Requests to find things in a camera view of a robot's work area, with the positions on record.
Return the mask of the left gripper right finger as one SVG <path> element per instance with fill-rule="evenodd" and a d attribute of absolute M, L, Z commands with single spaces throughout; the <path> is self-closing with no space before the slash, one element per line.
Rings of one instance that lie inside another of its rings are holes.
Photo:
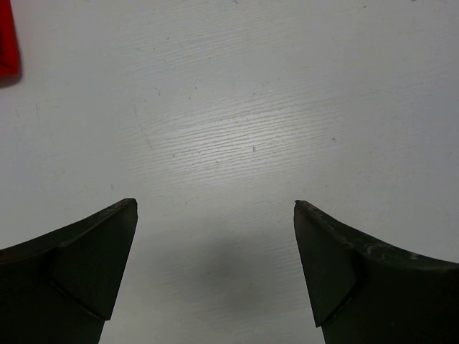
<path fill-rule="evenodd" d="M 294 229 L 327 343 L 456 343 L 458 265 L 395 247 L 296 201 Z"/>

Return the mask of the folded red t shirt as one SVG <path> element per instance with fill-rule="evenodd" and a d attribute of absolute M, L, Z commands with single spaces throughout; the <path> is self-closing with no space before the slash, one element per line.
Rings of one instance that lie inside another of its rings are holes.
<path fill-rule="evenodd" d="M 10 0 L 1 0 L 1 87 L 21 79 L 21 57 Z"/>

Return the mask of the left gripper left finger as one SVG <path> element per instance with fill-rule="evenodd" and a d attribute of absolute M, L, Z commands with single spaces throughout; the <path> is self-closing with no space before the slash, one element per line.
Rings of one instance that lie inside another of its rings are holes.
<path fill-rule="evenodd" d="M 98 343 L 111 319 L 137 225 L 123 199 L 1 250 L 2 343 Z"/>

